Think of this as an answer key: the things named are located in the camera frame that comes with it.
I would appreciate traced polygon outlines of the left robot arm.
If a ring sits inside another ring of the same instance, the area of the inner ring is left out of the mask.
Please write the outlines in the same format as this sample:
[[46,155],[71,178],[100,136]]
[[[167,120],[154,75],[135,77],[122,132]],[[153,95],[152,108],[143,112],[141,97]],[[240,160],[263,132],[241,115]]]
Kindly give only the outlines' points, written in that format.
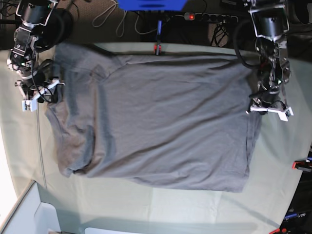
[[[284,0],[245,0],[249,19],[239,21],[233,32],[234,50],[239,61],[246,68],[257,70],[257,91],[250,94],[248,113],[262,115],[275,113],[281,121],[287,122],[293,116],[287,104],[285,84],[289,82],[291,71],[288,60],[287,33],[290,29]],[[255,50],[259,55],[258,64],[247,63],[238,48],[240,29],[253,26]]]

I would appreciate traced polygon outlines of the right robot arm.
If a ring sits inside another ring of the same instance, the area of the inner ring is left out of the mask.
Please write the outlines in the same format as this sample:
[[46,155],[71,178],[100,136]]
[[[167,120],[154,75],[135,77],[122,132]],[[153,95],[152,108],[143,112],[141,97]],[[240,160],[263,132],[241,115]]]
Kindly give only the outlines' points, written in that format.
[[57,0],[22,0],[16,9],[21,25],[15,30],[7,66],[20,76],[15,86],[22,95],[23,111],[33,112],[39,103],[58,100],[57,87],[62,82],[54,75],[46,77],[54,61],[39,62],[40,53],[66,40],[73,29],[72,14],[58,4]]

